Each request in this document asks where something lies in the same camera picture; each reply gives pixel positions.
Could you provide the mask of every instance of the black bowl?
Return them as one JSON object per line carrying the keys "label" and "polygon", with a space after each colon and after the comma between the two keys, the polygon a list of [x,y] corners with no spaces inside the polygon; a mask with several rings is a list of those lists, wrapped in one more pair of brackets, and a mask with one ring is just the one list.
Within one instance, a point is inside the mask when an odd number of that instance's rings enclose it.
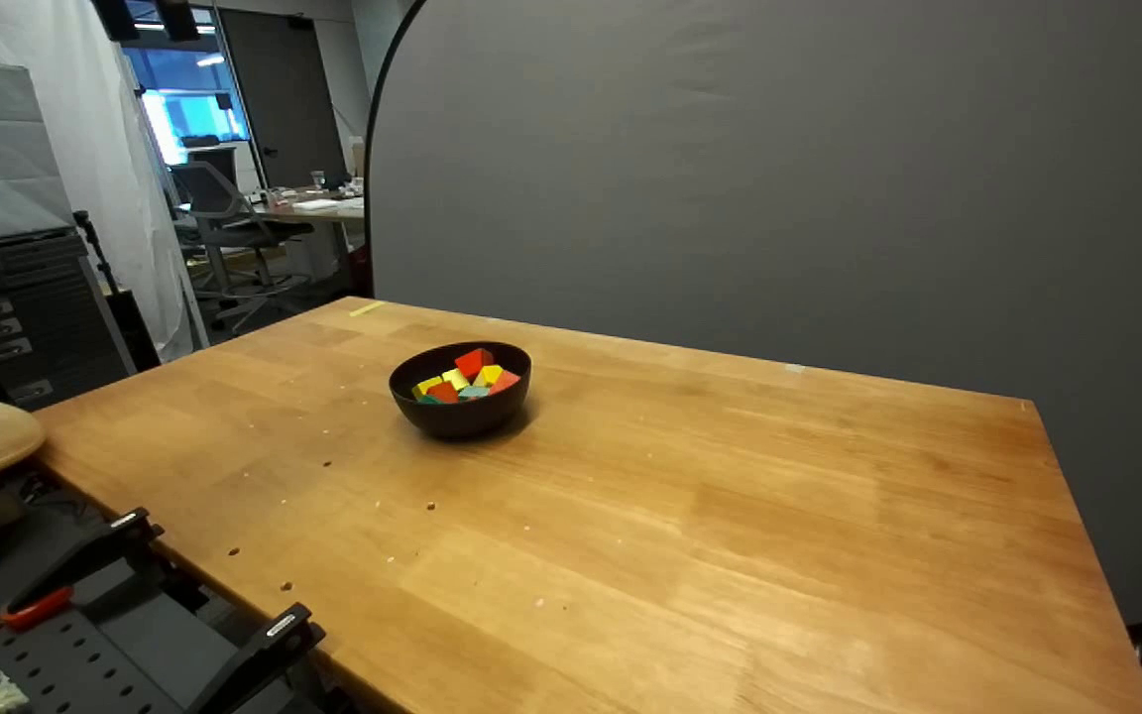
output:
{"label": "black bowl", "polygon": [[[488,351],[497,365],[518,379],[518,385],[484,401],[419,404],[413,396],[413,385],[450,373],[456,359],[469,351]],[[399,413],[435,441],[481,441],[488,434],[500,434],[512,417],[518,417],[526,391],[530,391],[530,359],[504,342],[442,344],[409,359],[387,373],[387,393],[397,396]]]}

